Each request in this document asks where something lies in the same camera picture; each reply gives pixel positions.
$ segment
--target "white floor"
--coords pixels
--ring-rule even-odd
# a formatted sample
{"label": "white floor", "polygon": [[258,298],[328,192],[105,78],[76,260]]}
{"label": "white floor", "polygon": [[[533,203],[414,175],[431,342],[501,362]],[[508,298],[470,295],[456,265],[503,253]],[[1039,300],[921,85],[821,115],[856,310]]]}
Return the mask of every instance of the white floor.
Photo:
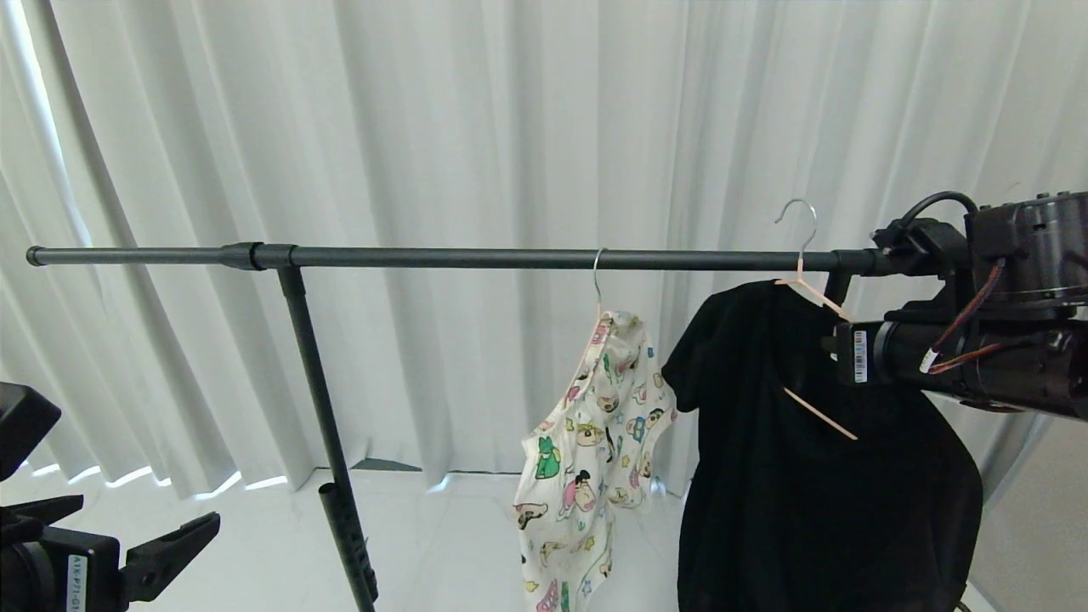
{"label": "white floor", "polygon": [[[0,503],[84,493],[85,510],[59,526],[112,535],[125,549],[219,512],[219,537],[140,609],[347,612],[354,602],[317,495],[329,480],[318,470],[297,493],[237,485],[182,501],[149,476],[119,488],[104,488],[99,475],[70,486],[60,473],[33,476],[24,467],[0,486]],[[517,525],[507,511],[516,477],[454,474],[426,491],[418,474],[356,470],[353,485],[378,573],[379,612],[524,610]],[[654,501],[648,516],[620,513],[614,572],[592,612],[676,610],[682,505],[664,493]],[[976,592],[965,602],[973,612],[993,610]]]}

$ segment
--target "horizontal rod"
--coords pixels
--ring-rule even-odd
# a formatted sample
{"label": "horizontal rod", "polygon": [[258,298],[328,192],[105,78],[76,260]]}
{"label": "horizontal rod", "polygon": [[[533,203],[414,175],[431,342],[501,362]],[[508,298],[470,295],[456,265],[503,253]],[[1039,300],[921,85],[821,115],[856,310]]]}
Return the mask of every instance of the horizontal rod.
{"label": "horizontal rod", "polygon": [[[58,264],[180,264],[269,269],[285,266],[337,268],[461,268],[589,270],[596,249],[528,248],[382,248],[308,247],[239,243],[196,248],[45,248],[30,247],[27,260],[35,266]],[[603,270],[737,270],[788,271],[798,265],[796,253],[729,250],[625,250],[601,253]],[[865,277],[894,273],[876,249],[806,253],[811,271],[841,271]]]}

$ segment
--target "garment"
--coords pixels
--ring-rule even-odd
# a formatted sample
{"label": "garment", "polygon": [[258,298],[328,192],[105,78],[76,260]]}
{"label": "garment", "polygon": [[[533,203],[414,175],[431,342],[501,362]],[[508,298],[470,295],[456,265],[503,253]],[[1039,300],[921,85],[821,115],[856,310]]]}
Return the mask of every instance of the garment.
{"label": "garment", "polygon": [[945,612],[963,595],[978,469],[922,392],[837,382],[819,341],[838,321],[751,283],[708,298],[669,356],[678,409],[700,409],[681,612]]}
{"label": "garment", "polygon": [[515,497],[532,612],[582,612],[611,571],[613,505],[648,510],[654,444],[677,413],[642,321],[605,313],[574,381],[522,440]]}

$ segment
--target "hanger hook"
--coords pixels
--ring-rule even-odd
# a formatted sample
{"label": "hanger hook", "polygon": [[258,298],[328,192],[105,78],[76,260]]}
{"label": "hanger hook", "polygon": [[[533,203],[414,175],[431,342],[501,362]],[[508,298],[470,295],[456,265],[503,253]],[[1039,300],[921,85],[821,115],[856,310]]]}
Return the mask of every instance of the hanger hook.
{"label": "hanger hook", "polygon": [[608,250],[608,247],[602,246],[597,249],[597,256],[593,258],[593,289],[597,290],[597,304],[601,304],[601,283],[597,282],[597,264],[601,262],[601,254]]}
{"label": "hanger hook", "polygon": [[811,234],[808,234],[808,240],[806,240],[805,243],[801,245],[801,250],[798,253],[798,258],[804,259],[805,249],[808,248],[808,245],[813,242],[813,238],[816,237],[816,230],[819,228],[819,215],[816,213],[816,207],[808,204],[808,201],[805,199],[795,197],[790,201],[786,203],[786,206],[782,207],[782,211],[778,213],[778,219],[775,219],[775,222],[778,223],[779,221],[781,221],[786,217],[786,211],[790,209],[790,206],[792,206],[794,203],[798,201],[807,206],[808,211],[812,212],[813,215],[813,231]]}

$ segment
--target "black t-shirt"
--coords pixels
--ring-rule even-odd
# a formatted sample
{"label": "black t-shirt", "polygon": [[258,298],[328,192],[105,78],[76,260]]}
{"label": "black t-shirt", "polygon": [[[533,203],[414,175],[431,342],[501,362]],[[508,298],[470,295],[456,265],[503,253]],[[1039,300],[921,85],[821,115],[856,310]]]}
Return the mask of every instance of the black t-shirt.
{"label": "black t-shirt", "polygon": [[978,469],[922,392],[837,382],[820,338],[839,321],[790,286],[741,285],[703,304],[663,369],[678,408],[700,408],[681,612],[944,612],[963,595]]}

